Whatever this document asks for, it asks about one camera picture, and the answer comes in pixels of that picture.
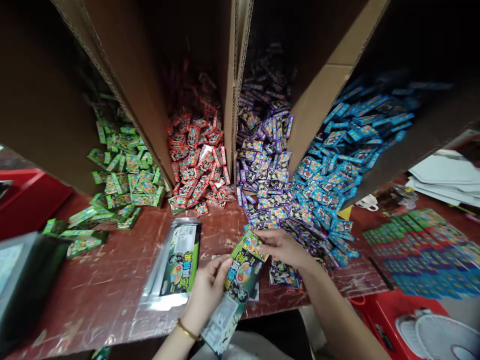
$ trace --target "cardboard box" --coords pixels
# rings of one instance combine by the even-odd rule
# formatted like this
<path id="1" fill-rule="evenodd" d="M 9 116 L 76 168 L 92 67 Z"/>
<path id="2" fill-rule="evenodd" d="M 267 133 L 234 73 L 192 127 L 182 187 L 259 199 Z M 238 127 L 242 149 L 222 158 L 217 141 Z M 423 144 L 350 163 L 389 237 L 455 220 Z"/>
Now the cardboard box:
<path id="1" fill-rule="evenodd" d="M 54 0 L 79 42 L 124 105 L 145 144 L 174 183 L 168 149 L 169 90 L 163 64 L 208 70 L 222 105 L 225 148 L 231 170 L 234 101 L 234 1 Z"/>
<path id="2" fill-rule="evenodd" d="M 191 63 L 212 74 L 222 103 L 230 176 L 235 173 L 238 94 L 251 28 L 282 21 L 284 49 L 298 66 L 292 88 L 295 115 L 288 150 L 293 174 L 353 76 L 407 66 L 421 77 L 444 76 L 455 88 L 425 105 L 404 141 L 387 150 L 351 203 L 372 193 L 478 121 L 480 86 L 474 46 L 475 11 L 453 1 L 321 0 L 207 2 L 52 0 L 0 5 L 4 51 L 0 143 L 78 190 L 95 194 L 86 155 L 98 145 L 91 109 L 78 87 L 74 34 L 145 140 L 153 160 L 173 182 L 168 152 L 168 89 L 162 65 Z M 277 12 L 269 12 L 275 7 Z M 68 26 L 66 29 L 60 18 Z"/>
<path id="3" fill-rule="evenodd" d="M 251 28 L 254 33 L 263 34 L 272 30 L 274 22 L 282 23 L 289 34 L 282 43 L 285 52 L 290 52 L 286 58 L 298 69 L 291 91 L 295 121 L 288 140 L 288 150 L 292 152 L 290 174 L 295 173 L 349 79 L 387 3 L 388 0 L 325 0 L 313 1 L 310 6 L 305 1 L 248 3 L 246 11 L 250 14 L 244 16 L 236 88 L 242 85 Z M 238 118 L 238 99 L 235 106 L 234 120 Z"/>

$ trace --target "hand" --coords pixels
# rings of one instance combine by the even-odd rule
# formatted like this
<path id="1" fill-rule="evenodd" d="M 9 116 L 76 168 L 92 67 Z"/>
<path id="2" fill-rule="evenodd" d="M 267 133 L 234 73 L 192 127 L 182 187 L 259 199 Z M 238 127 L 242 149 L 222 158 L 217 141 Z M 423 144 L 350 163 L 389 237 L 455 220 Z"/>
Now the hand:
<path id="1" fill-rule="evenodd" d="M 252 230 L 263 242 L 257 249 L 265 254 L 277 257 L 281 262 L 294 268 L 308 265 L 312 257 L 285 230 Z"/>
<path id="2" fill-rule="evenodd" d="M 228 254 L 217 256 L 196 272 L 188 306 L 181 318 L 183 326 L 194 335 L 200 335 L 200 331 L 220 304 L 232 262 L 233 259 Z"/>

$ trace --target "electric fan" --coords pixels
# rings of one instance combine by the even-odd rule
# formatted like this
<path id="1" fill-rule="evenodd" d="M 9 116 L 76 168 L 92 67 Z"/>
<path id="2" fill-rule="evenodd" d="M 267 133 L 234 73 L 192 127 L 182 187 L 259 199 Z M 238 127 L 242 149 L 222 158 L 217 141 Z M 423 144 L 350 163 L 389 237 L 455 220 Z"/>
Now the electric fan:
<path id="1" fill-rule="evenodd" d="M 417 310 L 396 321 L 410 350 L 431 360 L 480 360 L 480 332 L 449 317 Z"/>

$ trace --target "wrist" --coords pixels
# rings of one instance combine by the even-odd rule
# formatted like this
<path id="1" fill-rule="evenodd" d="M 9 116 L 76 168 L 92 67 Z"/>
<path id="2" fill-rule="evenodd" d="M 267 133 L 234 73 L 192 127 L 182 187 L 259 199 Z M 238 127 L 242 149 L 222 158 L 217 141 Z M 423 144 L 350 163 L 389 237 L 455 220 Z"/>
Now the wrist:
<path id="1" fill-rule="evenodd" d="M 300 272 L 307 272 L 307 273 L 313 273 L 315 272 L 315 268 L 319 266 L 315 259 L 308 254 L 308 256 L 305 257 L 304 261 L 302 261 L 301 265 L 298 267 L 298 270 Z"/>
<path id="2" fill-rule="evenodd" d="M 203 319 L 203 316 L 194 314 L 189 309 L 185 311 L 180 318 L 182 325 L 196 337 L 200 336 L 200 332 L 204 328 L 208 319 Z"/>

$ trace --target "gold bracelet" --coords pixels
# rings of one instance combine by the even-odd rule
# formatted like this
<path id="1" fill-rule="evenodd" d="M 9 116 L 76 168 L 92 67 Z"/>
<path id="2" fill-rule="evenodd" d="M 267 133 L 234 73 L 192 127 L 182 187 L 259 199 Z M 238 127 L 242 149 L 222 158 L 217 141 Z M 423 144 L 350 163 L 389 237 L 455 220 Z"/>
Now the gold bracelet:
<path id="1" fill-rule="evenodd" d="M 193 340 L 195 340 L 196 342 L 199 342 L 199 341 L 202 340 L 202 337 L 201 337 L 201 336 L 195 336 L 192 332 L 188 331 L 188 330 L 185 328 L 185 326 L 182 324 L 182 322 L 180 321 L 180 318 L 178 318 L 178 319 L 176 320 L 176 324 L 178 325 L 178 327 L 179 327 L 180 329 L 183 330 L 183 332 L 184 332 L 185 334 L 187 334 L 189 337 L 191 337 L 191 338 L 192 338 Z"/>

